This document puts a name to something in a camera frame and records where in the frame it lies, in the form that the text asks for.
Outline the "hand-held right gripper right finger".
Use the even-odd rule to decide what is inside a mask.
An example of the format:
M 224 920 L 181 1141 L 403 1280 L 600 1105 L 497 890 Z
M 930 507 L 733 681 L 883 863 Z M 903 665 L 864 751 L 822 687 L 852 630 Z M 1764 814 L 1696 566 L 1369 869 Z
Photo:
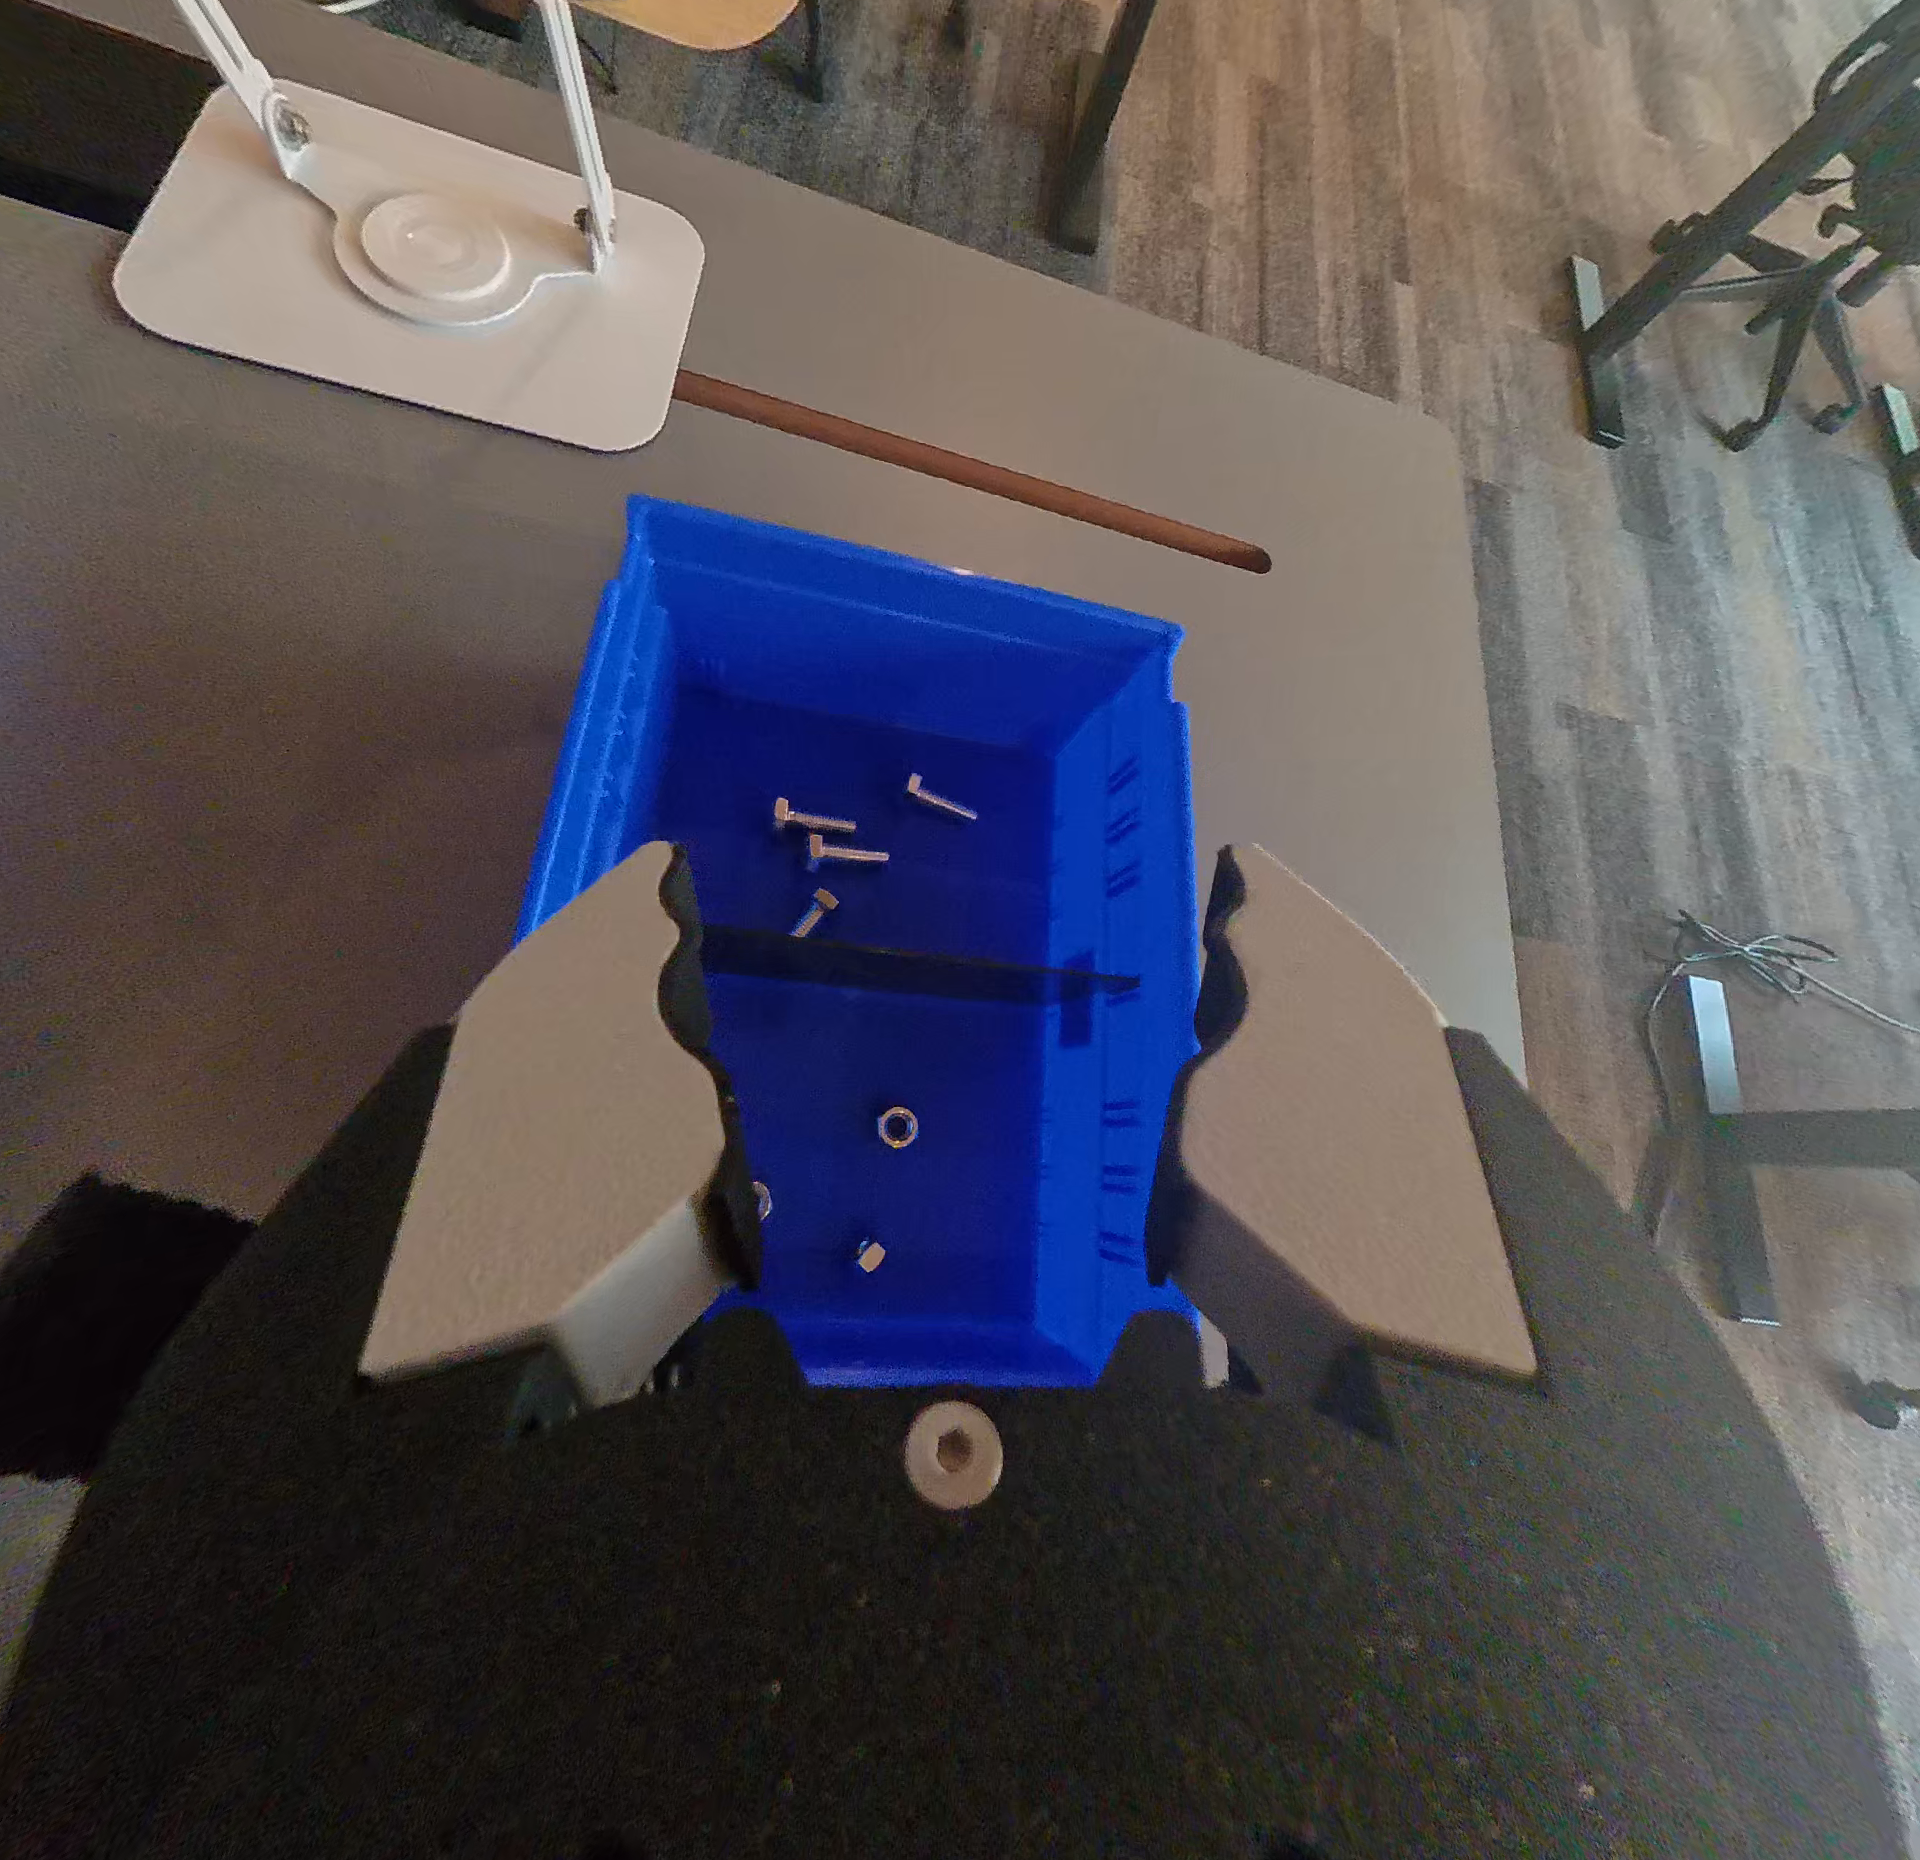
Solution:
M 1372 1411 L 1377 1355 L 1533 1390 L 1541 1358 L 1442 1010 L 1257 845 L 1213 859 L 1192 1039 L 1145 1259 L 1260 1394 Z

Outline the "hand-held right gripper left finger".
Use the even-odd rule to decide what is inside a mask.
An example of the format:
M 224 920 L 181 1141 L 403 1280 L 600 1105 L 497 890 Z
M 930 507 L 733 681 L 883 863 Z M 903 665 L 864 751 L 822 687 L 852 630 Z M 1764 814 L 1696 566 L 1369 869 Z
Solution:
M 359 1375 L 546 1355 L 637 1396 L 763 1277 L 745 1120 L 714 1048 L 683 845 L 654 838 L 525 937 L 453 1021 Z

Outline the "blue plastic parts bin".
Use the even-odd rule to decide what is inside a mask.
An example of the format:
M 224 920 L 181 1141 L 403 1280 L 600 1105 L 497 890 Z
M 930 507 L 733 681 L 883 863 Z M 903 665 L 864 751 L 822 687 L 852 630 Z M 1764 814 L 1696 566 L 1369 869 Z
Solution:
M 759 1289 L 815 1387 L 1089 1387 L 1129 1321 L 1199 908 L 1182 626 L 633 497 L 517 937 L 683 845 L 714 1048 L 773 1190 Z M 975 824 L 904 796 L 911 772 Z M 856 824 L 806 869 L 773 802 Z M 788 937 L 809 895 L 838 910 Z M 889 1150 L 876 1116 L 913 1105 Z M 880 1239 L 872 1275 L 852 1264 Z

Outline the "black desk foot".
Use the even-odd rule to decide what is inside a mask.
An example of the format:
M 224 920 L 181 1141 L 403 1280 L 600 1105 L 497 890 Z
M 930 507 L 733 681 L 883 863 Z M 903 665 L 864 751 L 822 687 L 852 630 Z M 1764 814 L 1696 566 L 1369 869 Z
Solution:
M 1708 1235 L 1732 1321 L 1781 1329 L 1777 1285 L 1757 1190 L 1757 1170 L 1901 1173 L 1918 1179 L 1913 1105 L 1748 1109 L 1734 1054 L 1727 984 L 1697 968 L 1674 973 L 1650 1006 L 1650 1062 L 1659 1018 L 1678 997 L 1678 1030 L 1697 1076 L 1697 1103 L 1680 1123 L 1697 1156 Z

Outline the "black desk leg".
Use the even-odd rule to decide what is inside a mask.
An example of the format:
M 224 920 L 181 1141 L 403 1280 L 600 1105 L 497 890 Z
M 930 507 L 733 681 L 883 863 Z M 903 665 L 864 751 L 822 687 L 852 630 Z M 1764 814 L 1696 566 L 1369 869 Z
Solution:
M 1073 257 L 1101 247 L 1109 146 L 1161 0 L 1120 0 L 1101 51 L 1073 60 L 1069 129 L 1047 193 L 1047 240 Z

